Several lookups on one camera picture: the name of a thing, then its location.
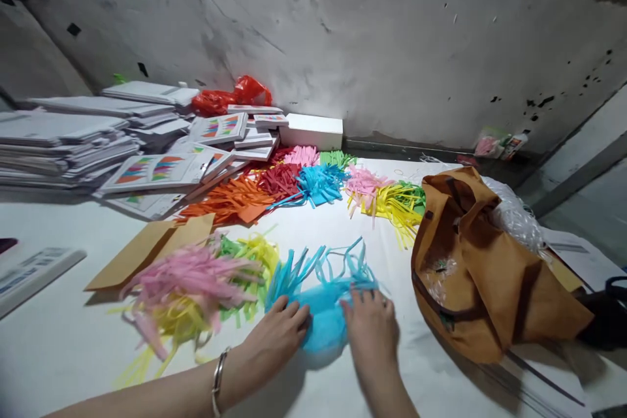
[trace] human arm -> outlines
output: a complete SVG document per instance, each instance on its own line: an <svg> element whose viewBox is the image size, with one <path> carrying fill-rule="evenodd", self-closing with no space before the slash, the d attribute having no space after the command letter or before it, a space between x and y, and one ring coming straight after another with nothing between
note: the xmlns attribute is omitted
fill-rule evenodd
<svg viewBox="0 0 627 418"><path fill-rule="evenodd" d="M280 297L244 343L224 362L217 406L224 413L259 390L296 353L309 307ZM218 360L179 374L90 398L47 418L214 418L212 388Z"/></svg>
<svg viewBox="0 0 627 418"><path fill-rule="evenodd" d="M359 384L375 418L417 418L398 369L399 329L394 304L379 291L351 290L342 301Z"/></svg>

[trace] red plastic bag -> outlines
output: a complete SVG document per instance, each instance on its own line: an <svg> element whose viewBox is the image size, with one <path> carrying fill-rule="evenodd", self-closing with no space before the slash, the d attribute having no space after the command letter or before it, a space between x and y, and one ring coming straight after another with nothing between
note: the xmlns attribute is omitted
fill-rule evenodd
<svg viewBox="0 0 627 418"><path fill-rule="evenodd" d="M256 106L270 106L272 104L270 90L250 75L240 77L232 93L220 90L202 90L191 101L194 111L201 116L221 116L227 113L229 105L250 104Z"/></svg>

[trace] concrete wall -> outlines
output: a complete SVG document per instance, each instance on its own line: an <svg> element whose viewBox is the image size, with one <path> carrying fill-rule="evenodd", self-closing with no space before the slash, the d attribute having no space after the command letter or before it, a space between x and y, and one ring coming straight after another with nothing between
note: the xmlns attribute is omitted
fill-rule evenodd
<svg viewBox="0 0 627 418"><path fill-rule="evenodd" d="M627 132L627 86L605 103L517 193L534 205Z"/></svg>
<svg viewBox="0 0 627 418"><path fill-rule="evenodd" d="M20 2L0 3L0 87L14 100L91 95L68 59ZM0 111L8 105L0 101Z"/></svg>
<svg viewBox="0 0 627 418"><path fill-rule="evenodd" d="M542 225L587 239L621 267L627 266L627 159L580 189L540 219Z"/></svg>
<svg viewBox="0 0 627 418"><path fill-rule="evenodd" d="M346 135L468 148L483 125L546 152L620 88L627 0L33 0L94 89L231 89L241 74ZM81 32L66 29L75 23Z"/></svg>

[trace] hand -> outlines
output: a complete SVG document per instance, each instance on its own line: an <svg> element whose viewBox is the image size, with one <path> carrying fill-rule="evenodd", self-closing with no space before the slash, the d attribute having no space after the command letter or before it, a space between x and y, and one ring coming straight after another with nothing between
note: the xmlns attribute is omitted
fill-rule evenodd
<svg viewBox="0 0 627 418"><path fill-rule="evenodd" d="M398 374L400 332L394 304L380 291L351 290L353 306L341 300L348 340L362 386L379 378Z"/></svg>
<svg viewBox="0 0 627 418"><path fill-rule="evenodd" d="M287 296L279 297L244 343L227 355L222 373L225 394L221 391L219 400L224 410L259 390L298 351L307 333L309 306L287 302Z"/></svg>

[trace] wrist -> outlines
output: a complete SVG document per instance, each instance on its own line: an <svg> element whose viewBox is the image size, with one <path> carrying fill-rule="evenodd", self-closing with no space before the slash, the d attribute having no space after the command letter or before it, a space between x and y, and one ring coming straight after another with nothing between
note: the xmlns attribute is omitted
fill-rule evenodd
<svg viewBox="0 0 627 418"><path fill-rule="evenodd" d="M255 392L253 384L249 380L250 375L246 374L246 362L246 354L241 345L230 350L224 360L220 392L216 397L216 403L221 413L225 413L229 408ZM216 367L217 361L216 365L211 368L212 379Z"/></svg>
<svg viewBox="0 0 627 418"><path fill-rule="evenodd" d="M400 380L400 371L396 361L371 362L367 368L358 371L358 373L366 389L380 389L383 384L395 383Z"/></svg>

